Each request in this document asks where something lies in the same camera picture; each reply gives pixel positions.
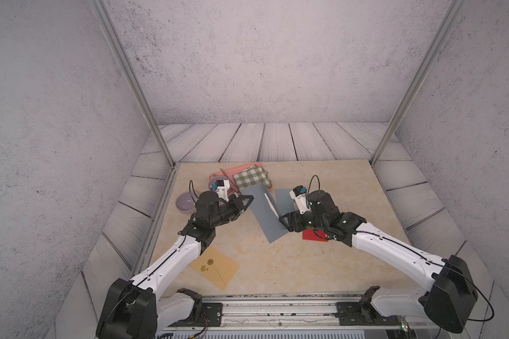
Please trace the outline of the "red envelope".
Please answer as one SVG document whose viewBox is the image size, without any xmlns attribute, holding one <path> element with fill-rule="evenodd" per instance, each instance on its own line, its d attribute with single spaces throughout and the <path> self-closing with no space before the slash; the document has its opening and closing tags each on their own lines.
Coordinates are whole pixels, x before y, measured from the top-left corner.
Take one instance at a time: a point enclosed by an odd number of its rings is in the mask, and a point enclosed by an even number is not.
<svg viewBox="0 0 509 339">
<path fill-rule="evenodd" d="M 329 241 L 329 237 L 322 230 L 312 230 L 307 229 L 302 232 L 303 240 L 310 241 L 318 241 L 318 242 L 327 242 Z"/>
</svg>

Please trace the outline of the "light blue envelope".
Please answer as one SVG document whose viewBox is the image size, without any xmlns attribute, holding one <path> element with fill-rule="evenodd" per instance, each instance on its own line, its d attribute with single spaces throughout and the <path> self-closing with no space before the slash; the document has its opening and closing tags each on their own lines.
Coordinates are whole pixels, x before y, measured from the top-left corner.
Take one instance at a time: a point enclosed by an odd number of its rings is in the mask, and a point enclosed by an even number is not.
<svg viewBox="0 0 509 339">
<path fill-rule="evenodd" d="M 292 189 L 276 190 L 277 210 L 280 216 L 297 211 L 295 201 L 290 196 L 291 191 Z"/>
</svg>

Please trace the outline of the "grey envelope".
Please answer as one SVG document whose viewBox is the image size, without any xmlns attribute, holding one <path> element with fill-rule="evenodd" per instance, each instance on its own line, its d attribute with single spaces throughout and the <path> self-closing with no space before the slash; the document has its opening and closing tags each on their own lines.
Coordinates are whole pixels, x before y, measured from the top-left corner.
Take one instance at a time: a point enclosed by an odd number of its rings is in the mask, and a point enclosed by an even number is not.
<svg viewBox="0 0 509 339">
<path fill-rule="evenodd" d="M 253 212 L 264 236 L 273 243 L 288 234 L 285 225 L 280 221 L 277 203 L 263 184 L 256 184 L 240 190 L 244 196 L 253 196 L 249 209 Z"/>
</svg>

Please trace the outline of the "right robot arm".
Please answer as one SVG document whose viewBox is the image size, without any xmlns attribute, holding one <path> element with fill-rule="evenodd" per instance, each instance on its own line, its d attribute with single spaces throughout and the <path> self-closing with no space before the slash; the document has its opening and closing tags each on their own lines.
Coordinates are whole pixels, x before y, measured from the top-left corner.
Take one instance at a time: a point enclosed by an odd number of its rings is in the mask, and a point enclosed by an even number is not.
<svg viewBox="0 0 509 339">
<path fill-rule="evenodd" d="M 479 298 L 467 263 L 455 255 L 443 258 L 417 249 L 378 229 L 365 218 L 341 212 L 323 190 L 297 186 L 289 192 L 296 210 L 280 216 L 290 232 L 322 231 L 326 240 L 365 251 L 416 282 L 420 291 L 399 292 L 372 287 L 363 298 L 383 317 L 425 316 L 441 329 L 462 333 Z"/>
</svg>

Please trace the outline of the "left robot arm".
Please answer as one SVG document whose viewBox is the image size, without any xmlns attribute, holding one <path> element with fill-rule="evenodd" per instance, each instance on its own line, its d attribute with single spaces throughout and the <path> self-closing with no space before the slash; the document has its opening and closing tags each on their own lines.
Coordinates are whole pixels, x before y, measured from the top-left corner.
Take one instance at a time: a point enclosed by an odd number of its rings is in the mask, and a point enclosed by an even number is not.
<svg viewBox="0 0 509 339">
<path fill-rule="evenodd" d="M 216 237 L 216 227 L 237 220 L 254 198 L 233 194 L 222 199 L 216 192 L 199 195 L 196 211 L 169 250 L 150 267 L 128 281 L 117 279 L 109 288 L 96 328 L 96 338 L 154 338 L 175 323 L 197 323 L 202 296 L 179 289 L 163 299 L 168 286 Z"/>
</svg>

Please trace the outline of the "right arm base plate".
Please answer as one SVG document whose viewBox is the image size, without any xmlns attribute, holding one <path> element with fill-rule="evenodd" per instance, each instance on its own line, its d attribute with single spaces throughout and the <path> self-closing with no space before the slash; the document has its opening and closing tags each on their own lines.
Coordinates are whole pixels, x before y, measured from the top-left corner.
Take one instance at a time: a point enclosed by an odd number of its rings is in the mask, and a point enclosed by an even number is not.
<svg viewBox="0 0 509 339">
<path fill-rule="evenodd" d="M 338 302 L 335 317 L 340 326 L 399 326 L 397 316 L 382 316 L 371 305 L 373 295 L 380 286 L 370 287 L 358 302 Z"/>
</svg>

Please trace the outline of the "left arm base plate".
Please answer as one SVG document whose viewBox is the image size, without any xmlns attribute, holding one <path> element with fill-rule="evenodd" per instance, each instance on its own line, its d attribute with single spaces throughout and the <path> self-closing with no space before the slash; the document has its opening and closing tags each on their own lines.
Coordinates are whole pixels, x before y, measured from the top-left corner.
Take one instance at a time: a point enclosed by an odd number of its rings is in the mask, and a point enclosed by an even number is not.
<svg viewBox="0 0 509 339">
<path fill-rule="evenodd" d="M 209 326 L 219 327 L 222 320 L 223 304 L 208 302 L 199 293 L 186 288 L 179 289 L 174 298 L 180 301 L 180 318 L 171 327 Z"/>
</svg>

